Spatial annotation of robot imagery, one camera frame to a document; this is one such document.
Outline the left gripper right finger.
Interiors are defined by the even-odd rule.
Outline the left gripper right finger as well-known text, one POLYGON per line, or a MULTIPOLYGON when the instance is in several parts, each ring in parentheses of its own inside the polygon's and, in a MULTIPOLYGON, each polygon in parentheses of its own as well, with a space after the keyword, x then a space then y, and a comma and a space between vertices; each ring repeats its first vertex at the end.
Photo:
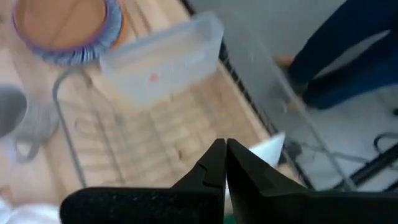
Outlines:
POLYGON ((310 190, 235 139, 226 161, 237 224, 398 224, 398 193, 310 190))

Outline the white striped dish towel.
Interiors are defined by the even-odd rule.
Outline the white striped dish towel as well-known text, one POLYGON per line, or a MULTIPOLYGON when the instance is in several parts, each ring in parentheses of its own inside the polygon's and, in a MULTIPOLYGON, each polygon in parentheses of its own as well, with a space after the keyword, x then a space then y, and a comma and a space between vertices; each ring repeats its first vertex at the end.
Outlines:
POLYGON ((13 206, 10 186, 0 187, 0 224, 61 224, 59 208, 45 203, 13 206))

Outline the orange patterned plate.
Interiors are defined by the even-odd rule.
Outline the orange patterned plate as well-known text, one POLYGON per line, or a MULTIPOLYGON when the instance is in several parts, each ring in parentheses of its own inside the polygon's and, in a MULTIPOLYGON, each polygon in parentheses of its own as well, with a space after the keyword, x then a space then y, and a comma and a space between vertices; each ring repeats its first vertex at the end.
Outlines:
POLYGON ((127 12, 126 12, 126 7, 125 4, 123 2, 120 3, 121 6, 121 11, 122 11, 122 25, 119 31, 119 35, 118 38, 115 40, 115 42, 113 43, 113 48, 121 45, 127 36, 127 12))

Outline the grey patterned mug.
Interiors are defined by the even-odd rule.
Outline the grey patterned mug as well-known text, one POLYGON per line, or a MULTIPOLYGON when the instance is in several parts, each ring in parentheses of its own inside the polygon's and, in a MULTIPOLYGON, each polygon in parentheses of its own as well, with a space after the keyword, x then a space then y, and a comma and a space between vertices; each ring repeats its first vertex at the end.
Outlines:
POLYGON ((0 83, 0 146, 13 161, 33 160, 58 124, 54 105, 32 99, 17 85, 0 83))

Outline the black metal table frame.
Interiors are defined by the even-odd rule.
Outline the black metal table frame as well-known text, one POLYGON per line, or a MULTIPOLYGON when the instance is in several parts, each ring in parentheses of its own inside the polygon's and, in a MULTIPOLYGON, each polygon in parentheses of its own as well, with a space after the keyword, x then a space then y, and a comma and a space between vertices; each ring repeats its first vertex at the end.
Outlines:
POLYGON ((292 172, 304 186, 314 189, 300 160, 305 155, 301 141, 277 120, 284 115, 284 101, 289 98, 282 82, 282 72, 271 59, 266 41, 247 17, 231 6, 197 9, 193 0, 179 0, 190 16, 214 12, 224 25, 219 59, 254 110, 266 131, 275 136, 285 134, 280 163, 292 166, 292 172))

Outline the blue striped plate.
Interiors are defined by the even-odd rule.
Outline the blue striped plate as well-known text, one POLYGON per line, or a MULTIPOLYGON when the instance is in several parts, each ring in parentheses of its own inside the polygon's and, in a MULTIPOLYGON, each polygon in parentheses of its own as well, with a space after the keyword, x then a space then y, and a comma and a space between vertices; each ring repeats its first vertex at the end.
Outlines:
POLYGON ((104 27, 87 44, 66 50, 45 50, 33 46, 29 48, 43 60, 57 65, 81 65, 98 59, 115 44, 123 24, 122 8, 118 1, 104 0, 104 3, 106 6, 104 27))

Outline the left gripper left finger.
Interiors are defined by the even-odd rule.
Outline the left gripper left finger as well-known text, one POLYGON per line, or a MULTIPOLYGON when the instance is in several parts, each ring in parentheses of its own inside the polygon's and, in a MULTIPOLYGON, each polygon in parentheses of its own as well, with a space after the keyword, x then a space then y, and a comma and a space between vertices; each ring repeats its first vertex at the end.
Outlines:
POLYGON ((223 224, 226 142, 216 139, 170 188, 89 187, 67 196, 62 224, 223 224))

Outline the clear plastic cutlery holder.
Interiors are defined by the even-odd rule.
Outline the clear plastic cutlery holder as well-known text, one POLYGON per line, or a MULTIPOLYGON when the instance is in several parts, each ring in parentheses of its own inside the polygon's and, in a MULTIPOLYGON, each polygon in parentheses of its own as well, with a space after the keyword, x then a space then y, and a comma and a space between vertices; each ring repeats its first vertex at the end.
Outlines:
POLYGON ((197 14, 107 52, 101 71, 135 105, 150 105, 215 73, 223 32, 214 12, 197 14))

